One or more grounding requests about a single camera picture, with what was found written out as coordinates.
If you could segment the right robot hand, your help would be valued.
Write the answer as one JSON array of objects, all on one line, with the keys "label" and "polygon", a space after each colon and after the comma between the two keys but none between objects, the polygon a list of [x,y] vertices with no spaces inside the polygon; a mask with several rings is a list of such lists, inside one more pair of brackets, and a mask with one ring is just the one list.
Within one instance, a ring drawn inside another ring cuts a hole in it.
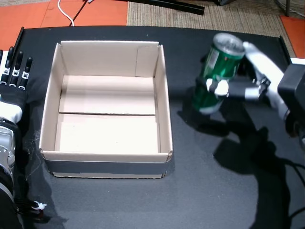
[{"label": "right robot hand", "polygon": [[280,68],[254,44],[243,42],[246,59],[254,68],[255,79],[251,81],[239,80],[201,80],[209,93],[219,98],[228,98],[242,101],[259,101],[267,97],[273,109],[282,120],[285,120],[290,111],[278,93],[278,86],[284,73]]}]

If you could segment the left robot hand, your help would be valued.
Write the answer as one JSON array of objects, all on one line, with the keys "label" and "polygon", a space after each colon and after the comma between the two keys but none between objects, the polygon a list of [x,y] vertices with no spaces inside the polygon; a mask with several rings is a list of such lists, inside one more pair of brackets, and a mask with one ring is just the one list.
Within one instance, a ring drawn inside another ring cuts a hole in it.
[{"label": "left robot hand", "polygon": [[16,62],[13,62],[13,55],[13,46],[6,55],[3,50],[0,51],[0,117],[17,124],[26,106],[26,87],[33,58],[26,60],[24,70],[21,71],[23,52],[17,53]]}]

